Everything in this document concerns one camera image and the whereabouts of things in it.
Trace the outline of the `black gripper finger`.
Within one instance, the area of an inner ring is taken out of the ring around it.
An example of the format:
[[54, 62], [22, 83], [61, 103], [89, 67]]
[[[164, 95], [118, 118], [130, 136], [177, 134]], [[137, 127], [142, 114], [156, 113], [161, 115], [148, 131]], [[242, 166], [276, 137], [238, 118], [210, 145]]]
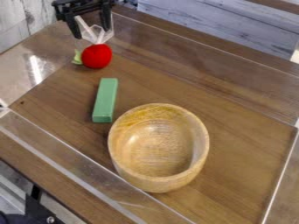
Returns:
[[110, 3], [102, 3], [101, 10], [100, 10], [100, 21], [101, 21], [101, 27], [104, 31], [106, 32], [110, 29]]
[[69, 27], [69, 30], [70, 30], [70, 33], [72, 33], [73, 37], [76, 39], [81, 39], [80, 27], [78, 27], [78, 24], [74, 20], [73, 14], [69, 12], [64, 15], [64, 17], [65, 17], [65, 23]]

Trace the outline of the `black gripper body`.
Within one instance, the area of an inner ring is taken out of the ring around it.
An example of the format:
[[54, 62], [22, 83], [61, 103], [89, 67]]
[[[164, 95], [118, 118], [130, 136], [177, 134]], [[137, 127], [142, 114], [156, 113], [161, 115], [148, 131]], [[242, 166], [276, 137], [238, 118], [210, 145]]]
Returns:
[[66, 20], [66, 16], [74, 17], [96, 11], [104, 18], [114, 5], [114, 0], [53, 0], [50, 6], [54, 9], [56, 18]]

